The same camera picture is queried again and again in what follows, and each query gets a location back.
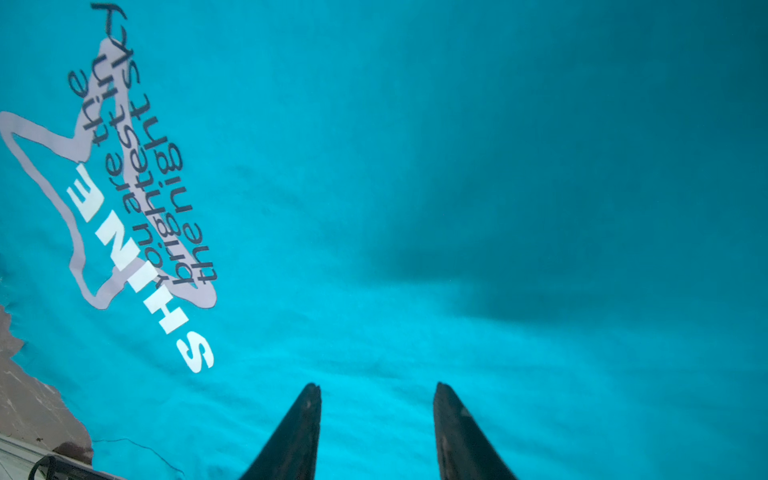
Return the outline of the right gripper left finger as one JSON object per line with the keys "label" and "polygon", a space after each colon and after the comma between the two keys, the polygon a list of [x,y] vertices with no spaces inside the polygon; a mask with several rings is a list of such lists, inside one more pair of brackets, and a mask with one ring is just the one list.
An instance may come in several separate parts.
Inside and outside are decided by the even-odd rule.
{"label": "right gripper left finger", "polygon": [[321,388],[308,383],[241,479],[313,480],[321,414]]}

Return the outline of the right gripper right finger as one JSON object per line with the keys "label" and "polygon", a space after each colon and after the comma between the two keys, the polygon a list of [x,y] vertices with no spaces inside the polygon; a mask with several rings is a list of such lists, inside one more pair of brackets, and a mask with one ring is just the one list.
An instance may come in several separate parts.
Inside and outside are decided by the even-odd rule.
{"label": "right gripper right finger", "polygon": [[437,383],[433,417],[441,479],[517,479],[454,389],[446,383]]}

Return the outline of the teal printed t-shirt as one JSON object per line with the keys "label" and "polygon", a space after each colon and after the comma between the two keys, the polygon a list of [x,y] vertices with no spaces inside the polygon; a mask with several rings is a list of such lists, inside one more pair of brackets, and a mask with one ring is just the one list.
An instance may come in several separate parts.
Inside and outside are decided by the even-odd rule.
{"label": "teal printed t-shirt", "polygon": [[1,300],[126,479],[767,475],[763,1],[5,1]]}

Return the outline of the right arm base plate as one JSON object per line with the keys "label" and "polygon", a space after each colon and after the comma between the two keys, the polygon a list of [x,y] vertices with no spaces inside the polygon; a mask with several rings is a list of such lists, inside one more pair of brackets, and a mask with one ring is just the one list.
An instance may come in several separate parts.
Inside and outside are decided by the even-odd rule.
{"label": "right arm base plate", "polygon": [[96,471],[81,462],[51,454],[34,463],[28,480],[123,480],[122,477]]}

